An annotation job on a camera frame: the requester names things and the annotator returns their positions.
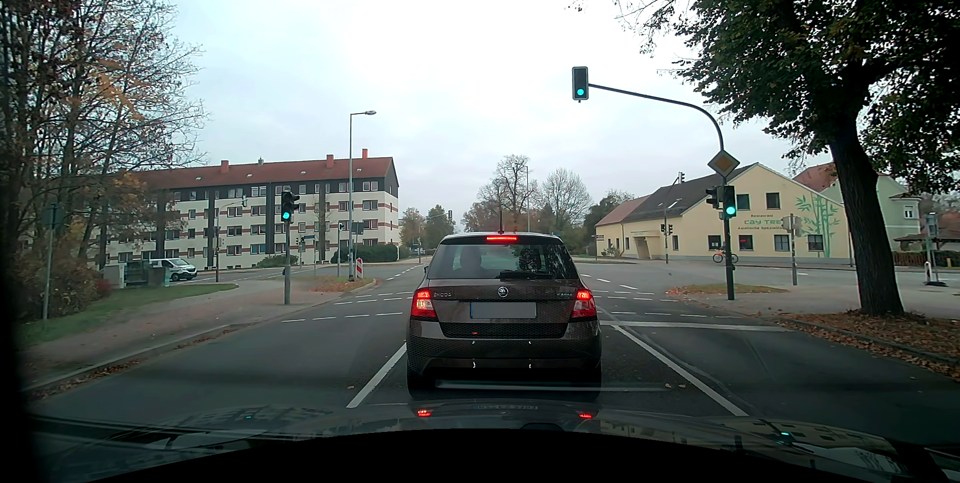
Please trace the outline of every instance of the white van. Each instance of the white van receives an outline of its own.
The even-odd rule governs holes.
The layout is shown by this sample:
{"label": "white van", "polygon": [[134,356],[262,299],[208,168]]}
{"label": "white van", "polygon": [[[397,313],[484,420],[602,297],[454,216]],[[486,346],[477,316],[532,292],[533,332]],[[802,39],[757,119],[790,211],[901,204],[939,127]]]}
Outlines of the white van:
{"label": "white van", "polygon": [[197,276],[197,268],[191,266],[182,258],[164,258],[162,260],[150,260],[150,265],[154,267],[170,268],[170,280],[190,280]]}

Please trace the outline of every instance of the car hood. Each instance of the car hood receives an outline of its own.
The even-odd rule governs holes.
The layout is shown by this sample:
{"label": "car hood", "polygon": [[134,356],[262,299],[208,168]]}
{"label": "car hood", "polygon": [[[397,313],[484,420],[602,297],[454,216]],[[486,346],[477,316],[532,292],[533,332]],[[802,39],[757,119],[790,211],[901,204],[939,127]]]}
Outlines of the car hood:
{"label": "car hood", "polygon": [[[877,482],[916,477],[928,469],[932,458],[948,480],[960,481],[960,457],[819,423],[653,414],[527,398],[442,399],[337,410],[236,406],[151,425],[49,415],[33,418],[40,440],[59,444],[46,448],[43,464],[51,470],[52,480],[62,483],[281,441],[449,428],[538,429],[674,441],[789,464],[815,463],[817,469]],[[923,465],[917,464],[918,458],[923,458]]]}

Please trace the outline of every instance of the house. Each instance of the house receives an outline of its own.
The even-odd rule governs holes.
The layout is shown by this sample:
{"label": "house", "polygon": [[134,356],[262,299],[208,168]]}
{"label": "house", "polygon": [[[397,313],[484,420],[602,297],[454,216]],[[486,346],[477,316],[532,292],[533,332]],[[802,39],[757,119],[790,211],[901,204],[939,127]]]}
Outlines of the house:
{"label": "house", "polygon": [[[641,260],[710,260],[723,246],[723,220],[707,203],[707,189],[722,180],[712,174],[660,187],[625,202],[597,223],[601,248],[621,241],[624,256]],[[734,170],[738,211],[730,219],[730,250],[739,262],[790,262],[791,238],[784,217],[799,218],[802,235],[794,244],[800,263],[851,261],[851,242],[843,204],[759,163]],[[667,233],[661,231],[665,224]]]}

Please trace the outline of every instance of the car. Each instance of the car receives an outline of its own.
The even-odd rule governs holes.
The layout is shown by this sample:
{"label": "car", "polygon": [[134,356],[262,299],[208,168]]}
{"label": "car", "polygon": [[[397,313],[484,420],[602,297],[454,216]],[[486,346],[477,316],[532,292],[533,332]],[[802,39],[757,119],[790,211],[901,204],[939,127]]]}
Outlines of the car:
{"label": "car", "polygon": [[559,237],[448,235],[424,269],[407,327],[409,391],[429,391],[443,373],[471,368],[559,370],[598,390],[594,295]]}
{"label": "car", "polygon": [[192,280],[197,277],[197,268],[190,265],[183,258],[165,258],[162,260],[150,260],[150,265],[154,267],[170,268],[170,280]]}

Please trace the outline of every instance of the road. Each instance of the road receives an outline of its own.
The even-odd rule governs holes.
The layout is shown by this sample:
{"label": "road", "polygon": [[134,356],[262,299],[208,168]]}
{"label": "road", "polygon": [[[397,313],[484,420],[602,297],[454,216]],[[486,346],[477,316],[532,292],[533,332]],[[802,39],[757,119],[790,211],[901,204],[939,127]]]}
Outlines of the road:
{"label": "road", "polygon": [[[603,329],[601,405],[680,415],[785,417],[921,442],[960,442],[960,384],[918,366],[665,294],[718,282],[722,270],[578,264]],[[308,268],[303,273],[309,274]],[[155,423],[251,404],[362,408],[405,403],[405,325],[424,273],[416,263],[368,269],[384,279],[306,309],[157,357],[52,395],[42,414]],[[245,274],[255,271],[243,271]],[[738,282],[789,273],[738,268]],[[805,271],[804,279],[821,278]],[[844,271],[822,273],[824,282]],[[563,391],[463,391],[471,397],[564,397]]]}

